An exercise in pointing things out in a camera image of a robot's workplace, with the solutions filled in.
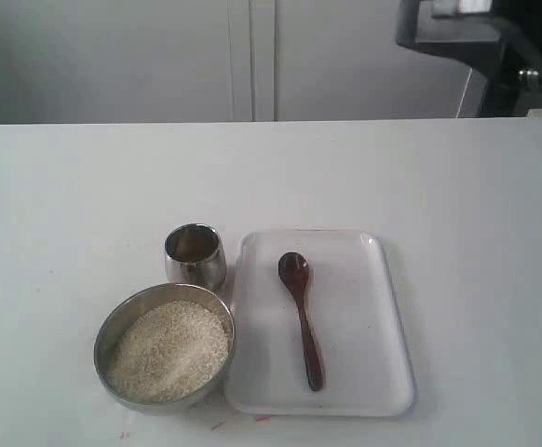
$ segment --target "white cabinet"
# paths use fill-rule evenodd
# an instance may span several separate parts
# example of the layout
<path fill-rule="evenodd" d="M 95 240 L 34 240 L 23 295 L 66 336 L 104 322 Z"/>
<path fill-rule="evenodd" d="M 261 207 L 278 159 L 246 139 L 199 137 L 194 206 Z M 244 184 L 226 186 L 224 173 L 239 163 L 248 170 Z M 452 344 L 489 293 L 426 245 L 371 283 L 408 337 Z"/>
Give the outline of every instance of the white cabinet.
<path fill-rule="evenodd" d="M 0 0 L 0 123 L 454 116 L 397 0 Z"/>

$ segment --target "rice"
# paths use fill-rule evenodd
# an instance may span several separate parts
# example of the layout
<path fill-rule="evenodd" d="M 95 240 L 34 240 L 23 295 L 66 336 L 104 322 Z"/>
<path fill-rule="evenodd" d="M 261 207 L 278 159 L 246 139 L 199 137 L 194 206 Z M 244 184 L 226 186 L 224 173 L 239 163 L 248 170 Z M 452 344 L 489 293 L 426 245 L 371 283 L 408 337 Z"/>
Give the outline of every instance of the rice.
<path fill-rule="evenodd" d="M 227 355 L 222 322 L 201 305 L 178 301 L 150 310 L 127 329 L 106 378 L 130 400 L 176 400 L 207 383 Z"/>

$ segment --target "metal tumbler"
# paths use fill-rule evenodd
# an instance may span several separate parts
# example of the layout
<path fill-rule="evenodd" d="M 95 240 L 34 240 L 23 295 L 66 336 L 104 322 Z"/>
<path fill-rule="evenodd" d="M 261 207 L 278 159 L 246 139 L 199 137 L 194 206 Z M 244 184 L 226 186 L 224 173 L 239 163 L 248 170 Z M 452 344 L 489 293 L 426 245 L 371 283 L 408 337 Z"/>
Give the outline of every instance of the metal tumbler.
<path fill-rule="evenodd" d="M 190 223 L 172 231 L 165 244 L 169 282 L 185 282 L 218 291 L 225 281 L 225 254 L 214 228 Z"/>

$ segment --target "stainless steel bowl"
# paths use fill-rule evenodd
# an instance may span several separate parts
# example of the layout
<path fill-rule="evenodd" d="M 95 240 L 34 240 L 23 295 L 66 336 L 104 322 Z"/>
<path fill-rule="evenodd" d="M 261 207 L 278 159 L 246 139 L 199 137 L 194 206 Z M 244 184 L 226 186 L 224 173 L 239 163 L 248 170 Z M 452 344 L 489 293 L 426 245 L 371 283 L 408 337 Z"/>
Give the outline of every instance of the stainless steel bowl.
<path fill-rule="evenodd" d="M 113 389 L 105 377 L 108 363 L 114 353 L 118 340 L 138 317 L 154 307 L 173 301 L 197 303 L 219 318 L 228 337 L 227 359 L 225 359 L 222 368 L 205 385 L 181 399 L 158 403 L 143 403 L 129 400 Z M 97 334 L 93 349 L 93 361 L 95 363 L 95 371 L 97 371 L 97 375 L 100 377 L 103 386 L 122 405 L 132 410 L 149 414 L 179 413 L 199 400 L 202 400 L 224 379 L 234 357 L 235 338 L 232 313 L 215 293 L 190 284 L 161 284 L 135 293 L 112 311 L 109 317 L 105 319 L 102 328 Z"/>

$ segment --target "wooden spoon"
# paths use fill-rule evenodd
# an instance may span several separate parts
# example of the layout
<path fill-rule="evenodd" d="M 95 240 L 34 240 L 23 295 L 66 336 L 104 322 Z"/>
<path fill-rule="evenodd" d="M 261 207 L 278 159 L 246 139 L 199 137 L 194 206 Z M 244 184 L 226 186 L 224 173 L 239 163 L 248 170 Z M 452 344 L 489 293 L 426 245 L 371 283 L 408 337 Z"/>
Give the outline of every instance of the wooden spoon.
<path fill-rule="evenodd" d="M 313 391 L 323 388 L 323 374 L 318 360 L 317 346 L 308 326 L 305 310 L 305 292 L 308 283 L 308 263 L 300 253 L 289 252 L 279 259 L 279 277 L 288 288 L 298 307 L 302 345 L 305 352 L 306 378 Z"/>

